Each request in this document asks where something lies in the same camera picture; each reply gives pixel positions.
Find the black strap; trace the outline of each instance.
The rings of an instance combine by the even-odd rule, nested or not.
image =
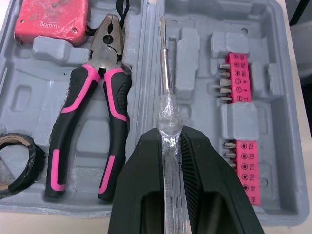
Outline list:
[[[121,20],[120,20],[120,27],[123,28],[123,25],[125,23],[125,18],[126,18],[126,15],[129,11],[129,7],[130,7],[130,3],[129,3],[129,0],[126,0],[126,8],[123,11],[123,3],[124,3],[124,0],[116,0],[116,10],[117,12],[119,13],[120,17],[121,17]],[[94,36],[94,33],[96,33],[97,31],[97,28],[90,28],[88,25],[87,25],[87,30],[86,30],[86,35],[87,36]]]
[[[23,145],[28,149],[28,162],[24,171],[10,185],[0,183],[0,199],[27,189],[38,178],[44,167],[44,151],[34,144],[30,136],[19,133],[0,135],[0,150],[9,145]]]
[[[124,12],[122,12],[123,11],[123,2],[124,2],[124,0],[116,0],[116,10],[118,11],[118,13],[121,17],[121,21],[120,21],[121,28],[123,28],[126,15],[128,13],[129,7],[130,7],[129,0],[126,0],[126,8],[125,8]]]
[[[94,33],[96,33],[96,31],[97,31],[97,28],[90,28],[87,25],[87,31],[86,31],[86,35],[87,36],[94,36]]]

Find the black handle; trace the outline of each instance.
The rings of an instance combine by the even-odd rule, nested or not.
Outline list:
[[[110,117],[110,147],[98,198],[112,201],[118,175],[125,163],[128,136],[127,95],[131,88],[131,76],[121,68],[104,75],[104,92]]]
[[[90,65],[72,71],[66,101],[50,136],[46,197],[65,192],[69,148],[77,122],[100,80]]]

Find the black electrical tape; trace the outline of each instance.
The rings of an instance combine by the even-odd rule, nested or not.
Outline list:
[[[1,134],[0,150],[9,145],[23,145],[27,147],[29,159],[24,171],[13,183],[7,185],[0,182],[0,199],[27,189],[35,182],[44,167],[44,151],[34,144],[31,137],[19,133]]]

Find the tool case insert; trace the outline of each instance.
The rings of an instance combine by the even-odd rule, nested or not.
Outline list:
[[[80,64],[58,56],[34,56],[32,45],[18,44],[13,31],[22,0],[11,0],[0,33],[0,133],[27,134],[45,152],[66,97],[71,71]],[[89,0],[89,26],[97,28],[107,13],[117,14],[115,0]],[[261,206],[254,206],[263,225],[293,226],[308,216],[308,196],[294,99],[293,78],[283,11],[274,0],[131,0],[125,20],[122,62],[132,69],[128,94],[130,131],[127,159],[140,136],[156,126],[160,94],[158,22],[165,15],[167,45],[183,124],[202,131],[223,155],[233,136],[234,106],[220,101],[218,65],[229,52],[247,54],[256,107],[251,133],[244,124],[235,136],[258,137]],[[92,38],[79,48],[89,48]],[[52,53],[47,45],[47,53]],[[111,204],[97,198],[109,148],[109,118],[103,81],[97,87],[71,143],[68,186],[64,198],[44,200],[46,169],[29,189],[0,200],[0,209],[73,217],[109,215]],[[12,162],[10,154],[21,155]],[[21,147],[6,147],[0,157],[9,168],[23,163]]]

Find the screwdriver bit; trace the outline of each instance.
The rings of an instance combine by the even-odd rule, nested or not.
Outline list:
[[[236,158],[236,153],[225,153],[224,156],[227,158]]]
[[[230,69],[230,65],[227,64],[227,63],[220,64],[219,65],[219,69],[229,70]]]
[[[220,72],[220,76],[229,78],[231,76],[231,73],[229,73],[229,72]]]
[[[233,163],[233,162],[230,162],[230,163],[229,163],[229,166],[232,167],[232,168],[237,167],[236,163]]]
[[[225,142],[224,143],[224,148],[226,148],[226,149],[235,149],[236,148],[236,144],[232,143],[232,142]]]
[[[220,88],[220,93],[222,94],[230,94],[232,91],[228,88]]]
[[[229,79],[221,79],[220,80],[220,86],[230,86],[231,81]]]
[[[220,97],[221,101],[232,101],[232,98],[230,97]]]

